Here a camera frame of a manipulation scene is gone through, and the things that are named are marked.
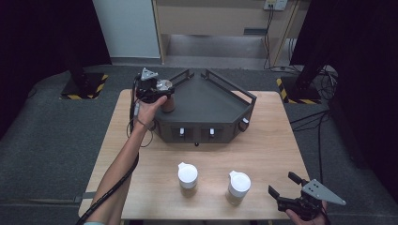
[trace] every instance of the forearm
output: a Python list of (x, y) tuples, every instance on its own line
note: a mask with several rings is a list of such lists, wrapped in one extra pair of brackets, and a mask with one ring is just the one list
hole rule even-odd
[[(97, 193), (92, 203), (95, 203), (104, 193), (111, 189), (121, 177), (131, 168), (134, 160), (138, 156), (141, 142), (145, 136), (146, 128), (137, 123), (131, 136), (111, 164), (107, 172), (104, 174)], [(124, 184), (106, 200), (87, 221), (100, 221), (105, 224), (111, 224), (120, 220), (120, 215), (129, 191), (131, 178), (127, 179)]]

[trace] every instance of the power outlet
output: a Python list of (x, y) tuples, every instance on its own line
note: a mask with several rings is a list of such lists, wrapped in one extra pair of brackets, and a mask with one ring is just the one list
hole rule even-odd
[(264, 10), (271, 10), (271, 7), (277, 11), (283, 11), (286, 8), (288, 0), (266, 0)]
[(277, 0), (266, 0), (266, 3), (264, 3), (264, 9), (265, 10), (271, 10), (271, 7), (275, 8)]

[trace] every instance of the warning stripe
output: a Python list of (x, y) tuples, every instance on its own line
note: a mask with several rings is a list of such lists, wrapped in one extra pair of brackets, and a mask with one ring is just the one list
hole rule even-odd
[(279, 90), (281, 91), (281, 98), (284, 103), (292, 103), (292, 104), (322, 104), (321, 100), (314, 99), (290, 99), (284, 89), (283, 83), (281, 79), (277, 79), (276, 83), (278, 84)]
[(100, 95), (100, 91), (102, 91), (103, 86), (108, 79), (108, 75), (104, 74), (102, 76), (102, 79), (99, 83), (99, 86), (97, 87), (97, 91), (94, 95), (61, 95), (60, 99), (73, 99), (73, 100), (79, 100), (79, 99), (95, 99)]

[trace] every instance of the wooden table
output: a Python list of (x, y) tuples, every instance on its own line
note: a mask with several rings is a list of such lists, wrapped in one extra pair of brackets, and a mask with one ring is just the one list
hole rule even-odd
[[(281, 196), (299, 197), (300, 186), (287, 174), (308, 179), (298, 145), (281, 98), (276, 92), (251, 92), (257, 96), (252, 121), (244, 133), (230, 143), (165, 143), (156, 134), (147, 148), (140, 150), (140, 162), (132, 174), (123, 219), (279, 219), (268, 194), (272, 185)], [(96, 191), (102, 176), (125, 143), (129, 122), (130, 90), (121, 92), (105, 135), (86, 192)], [(147, 132), (143, 144), (150, 139)], [(198, 190), (186, 198), (180, 192), (177, 165), (196, 166)], [(232, 171), (250, 176), (252, 187), (239, 206), (224, 196)], [(81, 216), (91, 203), (83, 200)]]

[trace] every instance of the white wall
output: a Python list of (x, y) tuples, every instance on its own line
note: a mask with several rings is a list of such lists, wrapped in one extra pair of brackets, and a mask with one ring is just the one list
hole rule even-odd
[(151, 0), (93, 0), (111, 57), (161, 58)]

